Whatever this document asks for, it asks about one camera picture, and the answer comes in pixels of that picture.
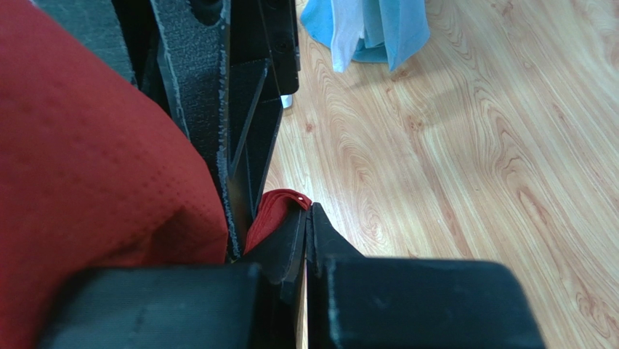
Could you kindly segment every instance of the laminate flooring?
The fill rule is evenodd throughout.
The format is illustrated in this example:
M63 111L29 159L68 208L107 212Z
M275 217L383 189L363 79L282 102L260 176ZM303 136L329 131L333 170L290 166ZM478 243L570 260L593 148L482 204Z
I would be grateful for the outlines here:
M426 11L392 73L334 73L299 26L266 189L319 201L367 255L501 262L550 348L619 348L619 1Z

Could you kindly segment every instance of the wooden floor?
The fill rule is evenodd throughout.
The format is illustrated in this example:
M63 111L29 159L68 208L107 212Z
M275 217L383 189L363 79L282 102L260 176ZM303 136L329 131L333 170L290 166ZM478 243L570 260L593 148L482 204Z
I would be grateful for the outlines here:
M619 348L619 2L426 10L394 73L334 73L299 26L267 190L319 201L367 255L502 262L550 348Z

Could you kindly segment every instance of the red mesh fabric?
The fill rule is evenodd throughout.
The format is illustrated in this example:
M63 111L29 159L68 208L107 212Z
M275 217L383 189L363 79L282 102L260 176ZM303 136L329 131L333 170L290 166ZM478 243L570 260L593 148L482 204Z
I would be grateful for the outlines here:
M307 196L291 189L277 189L265 193L258 205L258 216L247 233L245 253L251 251L275 231L293 206L307 210L312 206L312 201Z
M72 273L221 263L227 227L155 103L28 0L0 7L0 348L21 349Z

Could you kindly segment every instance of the white fabric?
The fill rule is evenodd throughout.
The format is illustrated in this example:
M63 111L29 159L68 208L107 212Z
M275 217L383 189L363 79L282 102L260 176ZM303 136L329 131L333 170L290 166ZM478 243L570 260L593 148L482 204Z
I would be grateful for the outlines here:
M352 61L359 39L363 39L365 25L361 0L331 0L333 11L333 38L331 59L333 70L343 73Z

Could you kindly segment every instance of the light blue fabric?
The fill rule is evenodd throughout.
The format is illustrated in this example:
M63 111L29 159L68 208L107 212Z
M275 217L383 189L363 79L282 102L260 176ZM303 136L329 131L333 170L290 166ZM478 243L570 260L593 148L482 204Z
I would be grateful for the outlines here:
M430 37L424 0L359 0L363 2L365 40L353 59L389 63L393 71L419 51ZM331 0L309 0L301 22L309 35L329 47L333 37Z

